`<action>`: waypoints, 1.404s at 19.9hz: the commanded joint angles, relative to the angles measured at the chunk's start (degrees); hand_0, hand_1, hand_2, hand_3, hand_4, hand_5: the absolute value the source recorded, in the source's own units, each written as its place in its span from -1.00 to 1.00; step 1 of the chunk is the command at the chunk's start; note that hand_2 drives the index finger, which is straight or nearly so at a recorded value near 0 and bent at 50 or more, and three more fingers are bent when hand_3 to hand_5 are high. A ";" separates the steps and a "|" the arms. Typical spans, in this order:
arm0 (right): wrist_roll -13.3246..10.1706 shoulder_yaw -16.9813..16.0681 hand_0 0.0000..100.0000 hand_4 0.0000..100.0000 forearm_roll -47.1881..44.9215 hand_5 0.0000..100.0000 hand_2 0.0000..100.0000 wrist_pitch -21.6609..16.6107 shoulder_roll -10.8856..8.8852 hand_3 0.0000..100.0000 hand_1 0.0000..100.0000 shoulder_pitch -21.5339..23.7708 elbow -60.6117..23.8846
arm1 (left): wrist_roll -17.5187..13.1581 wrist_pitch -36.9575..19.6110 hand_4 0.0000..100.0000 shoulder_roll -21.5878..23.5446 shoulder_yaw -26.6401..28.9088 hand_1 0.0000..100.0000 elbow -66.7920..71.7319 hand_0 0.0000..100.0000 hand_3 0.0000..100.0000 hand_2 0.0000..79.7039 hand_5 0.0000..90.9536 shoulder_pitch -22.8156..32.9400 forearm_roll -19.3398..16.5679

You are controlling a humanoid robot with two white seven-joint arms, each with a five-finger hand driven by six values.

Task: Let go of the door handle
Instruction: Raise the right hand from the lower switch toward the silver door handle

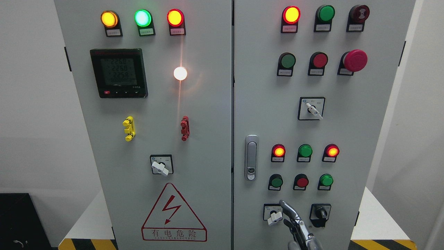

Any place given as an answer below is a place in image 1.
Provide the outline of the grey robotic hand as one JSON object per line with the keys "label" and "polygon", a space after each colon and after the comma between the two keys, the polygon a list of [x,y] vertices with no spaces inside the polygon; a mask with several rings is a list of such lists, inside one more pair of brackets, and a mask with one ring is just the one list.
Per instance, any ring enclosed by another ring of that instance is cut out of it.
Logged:
{"label": "grey robotic hand", "polygon": [[321,243],[311,233],[309,233],[306,224],[298,215],[298,212],[293,209],[284,200],[279,201],[285,215],[289,220],[284,219],[284,225],[290,229],[293,236],[293,241],[288,242],[289,250],[323,250]]}

